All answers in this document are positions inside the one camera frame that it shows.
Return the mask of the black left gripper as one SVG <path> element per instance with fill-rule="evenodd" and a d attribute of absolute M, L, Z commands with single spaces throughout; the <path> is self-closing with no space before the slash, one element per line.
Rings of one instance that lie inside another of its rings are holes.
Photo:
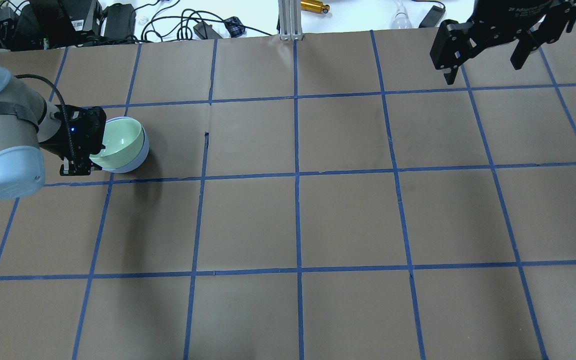
<path fill-rule="evenodd" d="M 50 137 L 50 152 L 61 160 L 61 177 L 90 176 L 102 166 L 91 159 L 106 147 L 103 145 L 107 116 L 102 107 L 66 105 L 57 113 L 61 125 Z"/>

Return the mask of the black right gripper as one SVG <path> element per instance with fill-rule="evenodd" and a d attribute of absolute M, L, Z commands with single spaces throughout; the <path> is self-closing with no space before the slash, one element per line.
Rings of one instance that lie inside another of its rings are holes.
<path fill-rule="evenodd" d="M 518 40 L 510 63 L 520 70 L 530 54 L 572 32 L 575 23 L 576 0 L 476 0 L 466 22 L 439 24 L 429 55 L 446 84 L 454 85 L 460 66 L 477 56 L 477 45 Z"/>

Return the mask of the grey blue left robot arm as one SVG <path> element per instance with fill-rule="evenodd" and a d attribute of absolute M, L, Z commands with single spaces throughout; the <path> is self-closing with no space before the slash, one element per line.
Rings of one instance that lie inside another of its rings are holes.
<path fill-rule="evenodd" d="M 54 82 L 0 66 L 0 201 L 27 198 L 46 184 L 44 151 L 62 177 L 89 176 L 104 148 L 105 111 L 66 104 Z"/>

